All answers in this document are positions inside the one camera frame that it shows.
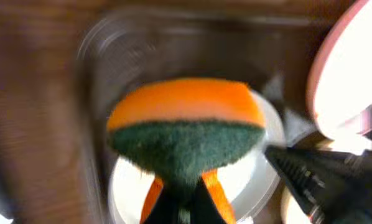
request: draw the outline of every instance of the wooden countertop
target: wooden countertop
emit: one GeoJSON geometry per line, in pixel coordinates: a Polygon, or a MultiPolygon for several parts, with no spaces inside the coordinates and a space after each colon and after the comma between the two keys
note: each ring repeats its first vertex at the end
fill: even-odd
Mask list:
{"type": "MultiPolygon", "coordinates": [[[[0,166],[24,223],[94,222],[77,140],[75,53],[84,31],[113,2],[0,0],[0,166]]],[[[230,4],[230,9],[249,5],[256,10],[257,2],[262,1],[201,5],[230,4]]],[[[258,5],[332,18],[339,17],[351,0],[307,2],[273,0],[258,5]]]]}

